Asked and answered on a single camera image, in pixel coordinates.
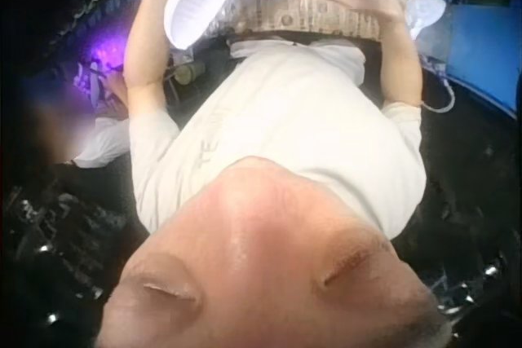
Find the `purple light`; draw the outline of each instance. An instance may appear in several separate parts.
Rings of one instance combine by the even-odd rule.
[[[122,33],[106,33],[95,39],[91,47],[91,56],[104,66],[117,67],[123,64],[127,37]]]

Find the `brown patterned fabric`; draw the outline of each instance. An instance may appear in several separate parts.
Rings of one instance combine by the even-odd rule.
[[[294,31],[378,41],[377,21],[325,0],[227,0],[205,37]]]

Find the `shirt sleeve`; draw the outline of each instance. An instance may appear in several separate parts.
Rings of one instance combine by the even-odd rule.
[[[421,108],[395,102],[386,105],[383,114],[396,125],[411,152],[418,153],[422,140]]]
[[[393,103],[383,108],[383,114],[398,129],[405,148],[400,154],[399,171],[395,173],[397,187],[400,188],[401,208],[390,203],[390,210],[400,211],[392,219],[381,221],[388,238],[394,238],[404,230],[417,205],[422,201],[426,188],[426,170],[419,151],[421,144],[421,108],[402,103]]]
[[[140,219],[148,220],[154,215],[148,210],[155,208],[155,202],[151,200],[156,193],[153,184],[156,183],[161,159],[178,135],[179,127],[164,110],[130,119],[132,183]]]

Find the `blue surface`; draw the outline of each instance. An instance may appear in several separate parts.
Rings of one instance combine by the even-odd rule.
[[[455,6],[448,75],[515,112],[522,69],[522,9]]]

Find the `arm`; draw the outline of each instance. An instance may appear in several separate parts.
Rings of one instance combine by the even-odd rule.
[[[167,0],[142,0],[130,30],[124,64],[129,116],[166,106],[163,73],[169,43],[163,30]]]
[[[123,75],[118,71],[111,71],[107,78],[102,81],[106,90],[110,91],[118,97],[118,99],[129,108],[129,101],[127,99],[127,87]]]
[[[383,64],[381,86],[385,106],[402,102],[419,107],[422,102],[422,70],[417,48],[404,21],[380,24]]]
[[[374,16],[383,47],[381,85],[385,104],[401,102],[418,107],[422,101],[422,72],[417,49],[405,23],[401,0],[330,0]]]

